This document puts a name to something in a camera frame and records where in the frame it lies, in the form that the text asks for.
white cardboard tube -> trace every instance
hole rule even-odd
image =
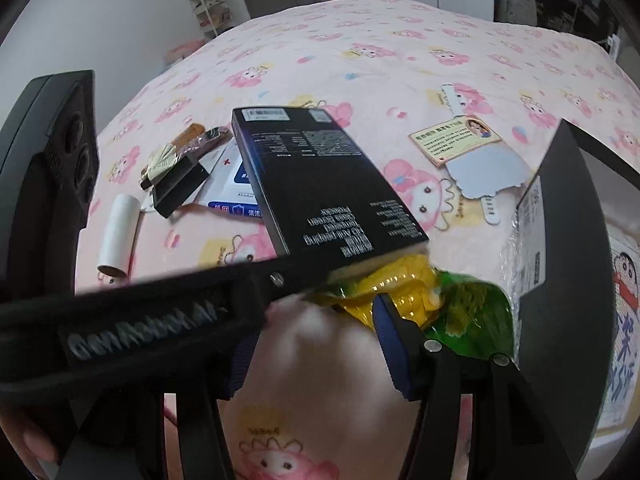
[[[124,278],[129,273],[129,260],[139,217],[140,202],[137,198],[125,194],[115,198],[98,257],[98,270],[101,273],[114,278]]]

barcode label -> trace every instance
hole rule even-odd
[[[545,210],[539,176],[533,181],[518,206],[518,231],[518,278],[522,295],[542,285],[546,278]]]
[[[244,108],[242,116],[245,121],[289,121],[284,108]]]
[[[320,108],[309,108],[309,113],[316,120],[316,123],[330,123],[332,121],[329,114]]]

yellow card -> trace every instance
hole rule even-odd
[[[456,117],[446,123],[415,132],[409,137],[437,167],[478,146],[502,140],[475,115]]]

silver bolt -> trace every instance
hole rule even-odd
[[[282,277],[282,274],[280,274],[279,272],[274,272],[269,277],[270,277],[271,283],[273,283],[273,285],[275,285],[275,286],[283,286],[284,285],[284,278]]]
[[[442,350],[442,343],[435,339],[427,339],[424,342],[424,349],[428,352],[439,352]]]
[[[509,359],[505,354],[494,355],[494,363],[496,363],[498,366],[506,366],[510,362],[511,359]]]

pink bedspread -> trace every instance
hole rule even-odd
[[[228,124],[231,110],[247,105],[324,108],[428,231],[434,264],[498,280],[521,190],[498,194],[502,221],[491,226],[479,202],[463,199],[407,137],[452,117],[445,83],[532,169],[561,118],[640,169],[633,126],[640,92],[594,43],[406,0],[298,7],[206,44],[148,83],[100,134],[78,289],[106,284],[96,260],[111,203],[123,192],[142,198],[138,179],[151,151],[191,122]],[[250,255],[273,255],[263,226],[190,206],[171,221],[143,215],[131,275],[148,279]],[[234,465],[250,480],[387,480],[398,474],[416,410],[393,389],[368,329],[289,301],[274,310],[224,423]]]

